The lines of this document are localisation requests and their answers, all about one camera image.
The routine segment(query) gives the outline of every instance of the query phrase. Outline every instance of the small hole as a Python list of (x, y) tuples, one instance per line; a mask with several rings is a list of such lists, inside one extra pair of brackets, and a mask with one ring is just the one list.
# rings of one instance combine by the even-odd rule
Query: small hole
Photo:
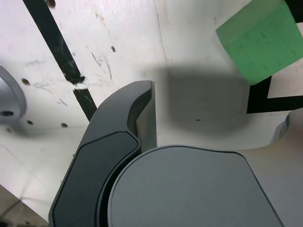
[(13, 116), (14, 113), (11, 112), (11, 111), (2, 111), (2, 112), (0, 113), (0, 115), (1, 115), (1, 116), (4, 116), (4, 117), (10, 117), (10, 116)]
[(113, 52), (116, 52), (116, 49), (114, 48), (114, 46), (111, 46), (111, 48), (112, 48)]
[(27, 79), (25, 79), (25, 78), (22, 78), (21, 81), (22, 81), (22, 83), (25, 84), (26, 86), (29, 86), (29, 85), (30, 85), (29, 81), (28, 81)]

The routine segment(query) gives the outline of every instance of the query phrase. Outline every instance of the scratched white surface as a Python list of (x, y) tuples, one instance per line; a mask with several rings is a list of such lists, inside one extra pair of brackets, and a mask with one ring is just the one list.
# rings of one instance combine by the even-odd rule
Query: scratched white surface
[[(244, 149), (269, 144), (287, 115), (245, 114), (249, 85), (215, 34), (248, 2), (57, 0), (51, 13), (97, 106), (128, 83), (152, 79), (159, 146)], [(21, 189), (39, 191), (24, 203), (47, 219), (88, 121), (23, 2), (0, 1), (0, 20), (5, 22), (0, 23), (0, 64), (20, 84), (28, 105), (14, 126), (24, 128), (26, 136), (0, 127), (1, 162), (11, 173), (0, 184), (19, 198), (25, 196)], [(269, 97), (303, 95), (303, 80), (292, 72), (272, 79)], [(15, 172), (12, 156), (23, 166)], [(19, 181), (25, 172), (28, 181)]]

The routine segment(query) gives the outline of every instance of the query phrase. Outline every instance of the green cube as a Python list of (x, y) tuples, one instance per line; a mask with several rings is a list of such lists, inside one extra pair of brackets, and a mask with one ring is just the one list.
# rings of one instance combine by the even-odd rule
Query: green cube
[(253, 0), (217, 34), (252, 85), (303, 57), (303, 38), (284, 0)]

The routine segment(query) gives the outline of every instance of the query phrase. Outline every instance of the mounting hole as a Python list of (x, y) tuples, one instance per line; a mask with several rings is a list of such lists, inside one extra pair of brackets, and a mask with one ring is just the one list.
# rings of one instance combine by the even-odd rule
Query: mounting hole
[(26, 86), (29, 86), (29, 85), (30, 85), (30, 82), (29, 82), (27, 79), (25, 79), (25, 78), (22, 78), (21, 81), (22, 81), (22, 83), (25, 84)]
[(61, 123), (61, 127), (62, 127), (62, 128), (67, 128), (67, 127), (68, 127), (68, 125), (67, 125), (67, 124), (65, 124), (65, 123)]
[(32, 121), (27, 121), (27, 123), (28, 123), (29, 125), (33, 125), (33, 124), (34, 124)]
[(14, 115), (14, 113), (11, 112), (11, 111), (9, 111), (9, 110), (6, 110), (6, 111), (2, 111), (2, 112), (0, 113), (0, 115), (1, 115), (1, 116), (4, 116), (4, 117), (11, 117), (11, 116)]
[(47, 3), (49, 8), (55, 8), (56, 7), (55, 0), (46, 0), (46, 3)]

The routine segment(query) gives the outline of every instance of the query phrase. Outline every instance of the black tape line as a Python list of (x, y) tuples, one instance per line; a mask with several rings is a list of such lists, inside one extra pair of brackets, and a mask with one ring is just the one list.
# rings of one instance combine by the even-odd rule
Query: black tape line
[(95, 114), (97, 108), (89, 91), (87, 89), (83, 89), (83, 90), (75, 89), (74, 94), (82, 110), (84, 111), (87, 119), (90, 121), (93, 115)]
[(303, 22), (303, 1), (285, 0), (296, 23)]
[(57, 61), (67, 81), (76, 85), (85, 77), (80, 71), (68, 49), (65, 40), (44, 0), (23, 0), (26, 8), (39, 28), (46, 44)]
[(248, 114), (291, 111), (303, 108), (303, 96), (267, 98), (270, 82), (271, 77), (254, 86), (250, 86)]

